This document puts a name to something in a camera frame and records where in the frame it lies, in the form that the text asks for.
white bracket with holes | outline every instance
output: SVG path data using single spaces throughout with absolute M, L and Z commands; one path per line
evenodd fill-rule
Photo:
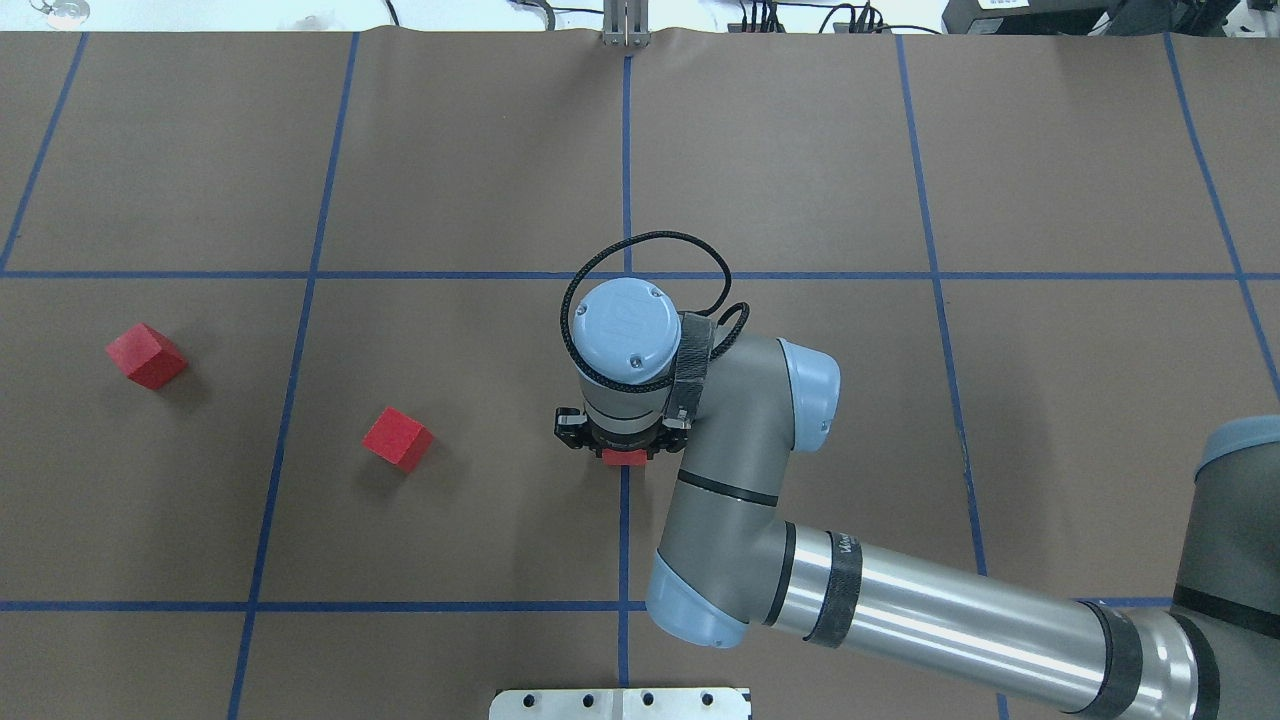
M 489 720 L 751 720 L 751 691 L 741 688 L 639 688 L 506 691 Z

red cube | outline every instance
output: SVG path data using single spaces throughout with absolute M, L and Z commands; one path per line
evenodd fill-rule
M 187 366 L 178 346 L 146 323 L 138 323 L 106 346 L 106 354 L 131 380 L 160 389 Z
M 410 418 L 394 407 L 383 410 L 374 427 L 365 434 L 361 443 L 372 450 L 383 460 L 410 473 L 431 446 L 435 436 L 422 423 Z
M 609 468 L 621 468 L 623 465 L 644 468 L 644 464 L 649 461 L 649 454 L 644 450 L 630 450 L 627 452 L 622 452 L 621 450 L 603 450 L 600 451 L 600 457 Z

white label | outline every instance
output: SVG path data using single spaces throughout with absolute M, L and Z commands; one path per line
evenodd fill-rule
M 1005 18 L 983 18 L 969 23 L 969 35 L 995 35 L 1000 26 L 1005 24 Z

black rubber seal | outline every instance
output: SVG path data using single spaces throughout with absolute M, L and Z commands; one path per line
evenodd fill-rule
M 845 533 L 827 532 L 831 537 L 831 574 L 827 594 L 813 632 L 805 642 L 823 647 L 840 647 L 854 624 L 854 610 L 863 591 L 863 546 Z
M 787 546 L 782 551 L 782 574 L 778 575 L 778 589 L 773 591 L 773 605 L 769 606 L 769 615 L 764 619 L 765 626 L 778 621 L 782 612 L 782 602 L 787 598 L 787 588 L 791 587 L 791 570 L 796 564 L 796 527 L 787 523 Z
M 732 497 L 733 500 L 745 500 L 748 502 L 754 502 L 756 505 L 765 505 L 768 507 L 778 506 L 778 496 L 776 495 L 764 495 L 763 492 L 754 492 L 749 489 L 742 489 L 740 487 L 726 486 L 724 483 L 718 483 L 710 478 L 695 475 L 689 470 L 681 470 L 680 473 L 676 473 L 676 477 L 694 487 L 699 487 L 705 491 L 728 496 Z
M 1222 680 L 1217 674 L 1217 656 L 1208 638 L 1192 621 L 1176 612 L 1170 612 L 1174 621 L 1187 633 L 1187 642 L 1196 656 L 1196 712 L 1192 720 L 1217 720 L 1217 706 L 1222 701 Z
M 1138 687 L 1142 683 L 1142 638 L 1138 637 L 1138 628 L 1134 628 L 1133 621 L 1115 610 L 1087 601 L 1082 601 L 1080 605 L 1092 610 L 1098 618 L 1102 638 L 1107 646 L 1107 660 L 1102 670 L 1102 685 L 1093 702 L 1066 715 L 1089 720 L 1115 720 L 1129 710 L 1138 697 Z
M 1280 641 L 1280 615 L 1274 612 L 1240 605 L 1187 585 L 1174 585 L 1174 605 Z

coiled black cable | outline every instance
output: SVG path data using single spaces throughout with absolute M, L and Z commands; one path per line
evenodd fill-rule
M 581 370 L 581 373 L 586 375 L 591 382 L 594 382 L 600 387 L 605 387 L 618 392 L 641 393 L 641 392 L 653 392 L 655 389 L 669 387 L 671 383 L 673 382 L 673 377 L 671 374 L 663 375 L 657 380 L 650 380 L 648 383 L 637 386 L 620 383 L 617 380 L 612 380 L 602 375 L 595 370 L 595 368 L 588 365 L 586 360 L 582 359 L 582 355 L 579 354 L 577 347 L 573 346 L 573 336 L 572 333 L 570 333 L 570 327 L 568 327 L 568 314 L 570 309 L 573 306 L 573 295 L 577 293 L 577 286 L 582 284 L 582 281 L 586 279 L 586 275 L 590 274 L 590 272 L 594 270 L 596 265 L 603 263 L 604 259 L 608 258 L 609 255 L 613 255 L 614 252 L 623 250 L 626 247 L 631 247 L 632 245 L 639 245 L 648 240 L 655 240 L 655 238 L 680 240 L 690 245 L 696 245 L 708 255 L 710 255 L 712 260 L 716 260 L 716 264 L 719 265 L 721 272 L 724 273 L 724 287 L 723 290 L 721 290 L 719 297 L 716 299 L 716 302 L 713 302 L 710 307 L 695 311 L 694 313 L 695 315 L 701 315 L 705 318 L 709 316 L 712 313 L 719 310 L 721 306 L 724 305 L 724 300 L 728 297 L 730 288 L 733 287 L 733 273 L 730 272 L 728 263 L 724 261 L 724 258 L 722 258 L 721 254 L 717 252 L 716 249 L 712 247 L 707 241 L 701 240 L 700 237 L 694 237 L 689 233 L 682 233 L 677 231 L 653 231 L 653 232 L 640 233 L 637 236 L 628 237 L 621 242 L 616 242 L 605 247 L 604 250 L 596 252 L 594 258 L 588 260 L 585 265 L 582 265 L 576 273 L 573 273 L 573 279 L 571 279 L 568 287 L 564 288 L 564 300 L 561 302 L 561 338 L 564 341 L 564 348 L 568 350 L 568 356 L 573 360 L 573 365 L 576 365 L 577 369 Z M 728 319 L 732 318 L 735 313 L 737 314 L 737 320 L 733 323 L 733 327 L 730 329 L 730 332 L 724 336 L 724 340 L 722 340 L 719 345 L 712 348 L 712 355 L 710 355 L 712 360 L 716 360 L 721 355 L 724 355 L 724 352 L 727 352 L 728 348 L 732 347 L 735 342 L 737 342 L 737 337 L 742 334 L 742 328 L 746 327 L 746 319 L 751 314 L 751 307 L 746 302 L 736 302 L 733 306 L 726 310 L 723 315 L 721 315 L 718 324 L 723 325 L 724 323 L 727 323 Z

